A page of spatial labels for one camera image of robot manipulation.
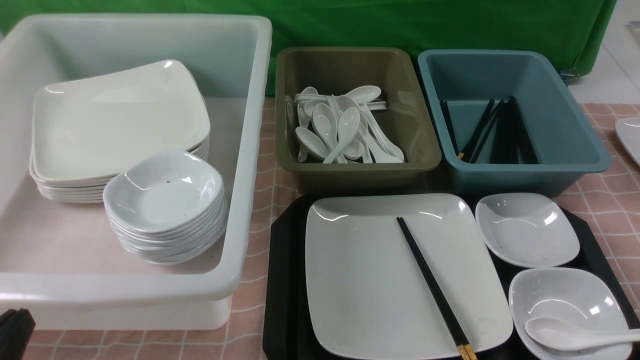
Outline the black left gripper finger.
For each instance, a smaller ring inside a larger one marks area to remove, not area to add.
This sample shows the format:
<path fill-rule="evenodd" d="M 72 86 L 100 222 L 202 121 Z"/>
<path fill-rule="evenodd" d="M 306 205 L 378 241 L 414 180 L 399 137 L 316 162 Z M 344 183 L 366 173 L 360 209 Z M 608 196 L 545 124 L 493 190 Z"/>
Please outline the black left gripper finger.
<path fill-rule="evenodd" d="M 9 309 L 0 316 L 0 358 L 22 360 L 35 329 L 28 309 Z"/>

